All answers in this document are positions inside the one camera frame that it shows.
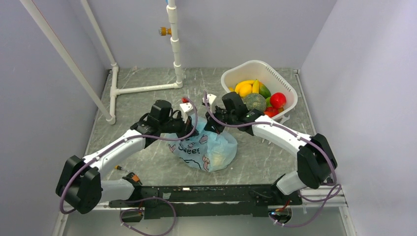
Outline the light blue plastic bag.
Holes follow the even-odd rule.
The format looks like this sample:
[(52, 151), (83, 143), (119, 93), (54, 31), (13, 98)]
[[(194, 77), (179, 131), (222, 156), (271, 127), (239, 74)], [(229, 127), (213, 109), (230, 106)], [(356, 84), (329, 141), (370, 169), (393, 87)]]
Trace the light blue plastic bag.
[(198, 117), (198, 135), (187, 140), (173, 141), (177, 135), (167, 134), (169, 151), (186, 165), (205, 172), (225, 169), (235, 158), (238, 143), (228, 132), (220, 134), (205, 131), (207, 121)]

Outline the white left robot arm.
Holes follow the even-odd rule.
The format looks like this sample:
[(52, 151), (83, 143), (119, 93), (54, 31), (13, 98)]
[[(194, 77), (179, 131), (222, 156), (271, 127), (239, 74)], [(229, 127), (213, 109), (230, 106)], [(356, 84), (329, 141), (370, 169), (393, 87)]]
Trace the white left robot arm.
[(60, 212), (86, 214), (99, 203), (112, 200), (123, 200), (130, 207), (136, 206), (142, 197), (139, 180), (123, 177), (103, 181), (102, 177), (119, 162), (146, 149), (156, 140), (163, 140), (161, 134), (175, 133), (176, 140), (193, 136), (198, 119), (191, 115), (196, 111), (191, 100), (181, 103), (178, 110), (173, 110), (172, 104), (166, 100), (156, 100), (150, 111), (115, 141), (82, 158), (69, 157), (56, 187)]

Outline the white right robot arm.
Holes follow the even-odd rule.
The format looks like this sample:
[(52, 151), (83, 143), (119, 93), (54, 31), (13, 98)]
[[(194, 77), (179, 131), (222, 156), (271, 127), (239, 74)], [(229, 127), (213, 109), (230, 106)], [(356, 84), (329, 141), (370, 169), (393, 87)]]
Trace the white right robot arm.
[(204, 93), (203, 104), (212, 126), (237, 128), (266, 139), (296, 158), (297, 169), (282, 175), (272, 184), (271, 198), (275, 203), (285, 203), (290, 194), (306, 187), (317, 189), (328, 177), (333, 178), (331, 185), (336, 185), (337, 162), (325, 136), (319, 133), (313, 136), (303, 134), (274, 121), (259, 110), (250, 111), (235, 92), (222, 97), (225, 108), (214, 106), (214, 100), (213, 94)]

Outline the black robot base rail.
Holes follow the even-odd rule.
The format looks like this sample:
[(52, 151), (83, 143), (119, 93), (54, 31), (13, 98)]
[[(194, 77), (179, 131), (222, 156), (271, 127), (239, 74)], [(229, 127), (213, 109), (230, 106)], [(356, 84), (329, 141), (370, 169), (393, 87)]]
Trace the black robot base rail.
[(275, 208), (301, 204), (297, 192), (284, 195), (273, 184), (141, 186), (132, 197), (109, 200), (112, 208), (140, 207), (145, 219), (173, 215), (266, 217)]

